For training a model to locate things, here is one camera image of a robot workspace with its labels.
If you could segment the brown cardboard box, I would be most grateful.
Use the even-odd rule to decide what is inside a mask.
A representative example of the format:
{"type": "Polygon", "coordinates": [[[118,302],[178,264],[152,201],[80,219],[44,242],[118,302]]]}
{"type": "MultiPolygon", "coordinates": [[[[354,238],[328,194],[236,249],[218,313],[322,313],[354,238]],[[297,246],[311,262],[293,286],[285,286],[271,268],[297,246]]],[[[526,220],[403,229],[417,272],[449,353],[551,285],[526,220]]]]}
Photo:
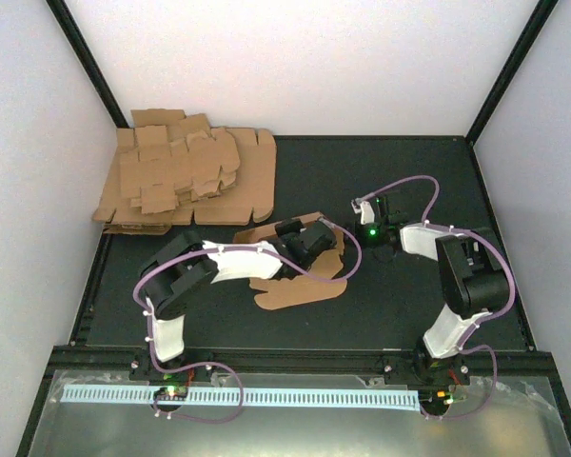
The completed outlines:
{"type": "MultiPolygon", "coordinates": [[[[276,223],[273,223],[239,231],[234,235],[233,242],[251,244],[273,241],[276,238],[275,226],[276,223]]],[[[344,270],[342,256],[345,252],[345,236],[337,228],[333,228],[332,232],[336,239],[335,247],[321,253],[309,270],[312,275],[325,279],[335,279],[344,270]]],[[[307,275],[297,275],[292,279],[251,278],[248,284],[254,293],[256,305],[270,311],[336,298],[347,287],[347,281],[326,283],[307,275]]]]}

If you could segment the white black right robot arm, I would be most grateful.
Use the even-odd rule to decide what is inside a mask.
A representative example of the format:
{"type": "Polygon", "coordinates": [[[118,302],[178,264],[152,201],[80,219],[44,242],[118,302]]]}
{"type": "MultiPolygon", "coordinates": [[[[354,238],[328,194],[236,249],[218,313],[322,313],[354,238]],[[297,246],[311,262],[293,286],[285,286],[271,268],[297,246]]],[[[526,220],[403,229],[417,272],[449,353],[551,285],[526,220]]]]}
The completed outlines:
{"type": "Polygon", "coordinates": [[[392,209],[387,197],[351,201],[360,244],[390,246],[395,252],[422,256],[438,264],[444,305],[434,324],[418,339],[412,367],[423,384],[448,380],[464,346],[481,323],[513,303],[514,280],[490,229],[463,230],[411,223],[392,209]]]}

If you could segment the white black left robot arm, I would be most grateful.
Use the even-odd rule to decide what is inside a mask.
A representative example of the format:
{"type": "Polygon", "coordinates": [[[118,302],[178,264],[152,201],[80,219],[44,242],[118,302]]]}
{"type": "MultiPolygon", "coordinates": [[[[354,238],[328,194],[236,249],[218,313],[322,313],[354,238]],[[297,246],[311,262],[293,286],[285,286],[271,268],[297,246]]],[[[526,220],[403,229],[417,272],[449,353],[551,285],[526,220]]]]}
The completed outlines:
{"type": "Polygon", "coordinates": [[[252,244],[214,243],[195,232],[177,237],[150,259],[133,290],[148,319],[151,367],[165,380],[184,372],[185,315],[194,307],[194,292],[225,281],[307,275],[320,255],[336,246],[337,237],[325,222],[304,224],[298,218],[278,224],[272,238],[252,244]]]}

